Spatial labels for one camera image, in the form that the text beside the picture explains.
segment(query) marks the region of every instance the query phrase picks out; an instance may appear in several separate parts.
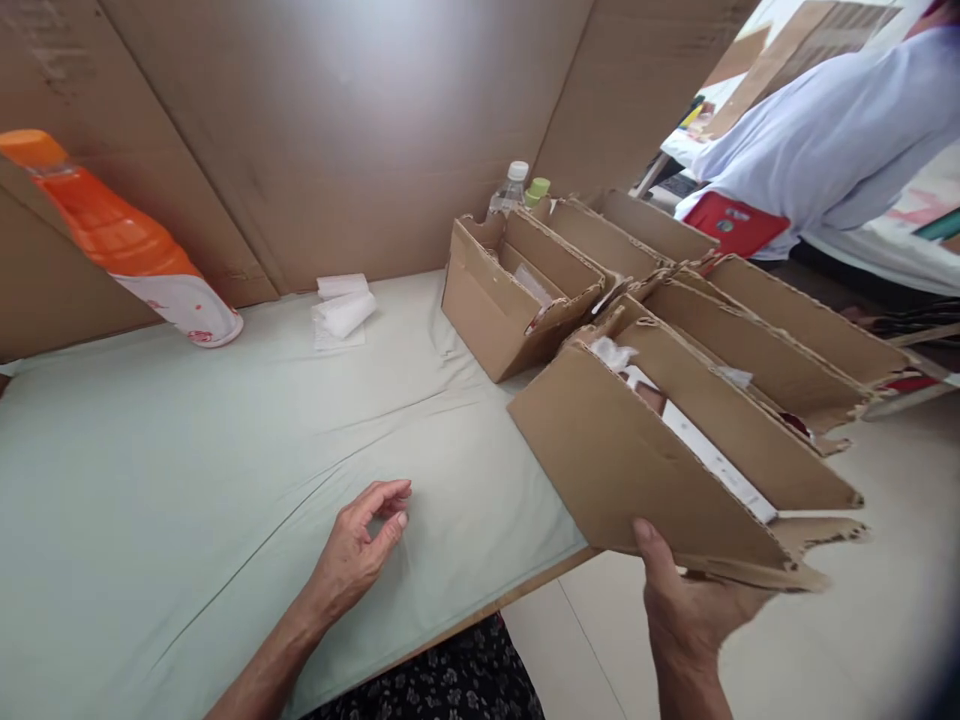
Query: folded tissue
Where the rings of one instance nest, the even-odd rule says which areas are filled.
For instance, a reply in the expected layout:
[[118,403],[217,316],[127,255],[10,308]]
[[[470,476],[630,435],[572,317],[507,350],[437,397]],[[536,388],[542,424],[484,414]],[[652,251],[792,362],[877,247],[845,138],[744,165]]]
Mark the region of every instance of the folded tissue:
[[318,294],[324,302],[311,308],[314,348],[337,350],[363,345],[363,322],[377,309],[377,300],[363,275],[317,278]]

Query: white tile floor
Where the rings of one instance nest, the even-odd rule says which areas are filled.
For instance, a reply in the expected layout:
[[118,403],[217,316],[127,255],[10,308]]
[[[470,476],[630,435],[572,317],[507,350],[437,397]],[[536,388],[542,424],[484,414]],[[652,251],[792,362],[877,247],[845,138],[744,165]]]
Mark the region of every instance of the white tile floor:
[[[840,433],[866,497],[865,545],[815,550],[823,595],[775,599],[721,675],[738,720],[907,718],[960,620],[960,393]],[[657,718],[643,564],[606,553],[503,611],[547,720]]]

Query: hand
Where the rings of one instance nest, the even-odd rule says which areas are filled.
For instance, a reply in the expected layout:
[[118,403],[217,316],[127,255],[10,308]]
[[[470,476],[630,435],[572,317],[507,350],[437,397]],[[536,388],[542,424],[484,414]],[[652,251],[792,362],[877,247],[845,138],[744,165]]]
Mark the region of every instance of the hand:
[[635,520],[633,530],[647,570],[643,603],[651,645],[691,667],[715,672],[723,641],[755,618],[776,593],[681,577],[670,546],[650,522]]
[[[337,514],[317,567],[295,605],[321,633],[373,587],[390,552],[407,526],[409,480],[375,482]],[[367,526],[374,517],[386,520],[375,538]]]

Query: red object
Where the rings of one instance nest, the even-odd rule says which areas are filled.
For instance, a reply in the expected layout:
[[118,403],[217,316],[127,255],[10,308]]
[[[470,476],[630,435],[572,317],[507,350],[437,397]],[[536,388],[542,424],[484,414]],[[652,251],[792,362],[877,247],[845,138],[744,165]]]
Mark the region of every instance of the red object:
[[906,395],[908,393],[916,392],[917,390],[923,390],[925,387],[930,387],[931,385],[936,385],[939,381],[934,380],[931,377],[923,375],[921,377],[911,377],[903,378],[902,380],[894,380],[888,385],[884,385],[885,390],[896,390],[901,395]]
[[721,255],[748,258],[790,227],[786,218],[707,192],[683,221],[720,241]]

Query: bottle label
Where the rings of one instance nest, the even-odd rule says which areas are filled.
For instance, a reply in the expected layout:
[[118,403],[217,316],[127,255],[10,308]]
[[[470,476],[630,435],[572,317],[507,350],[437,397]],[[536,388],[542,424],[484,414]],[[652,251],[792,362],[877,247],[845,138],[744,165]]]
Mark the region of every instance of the bottle label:
[[202,278],[194,275],[113,275],[113,279],[197,345],[223,345],[233,340],[243,328],[243,320],[237,311],[223,302]]

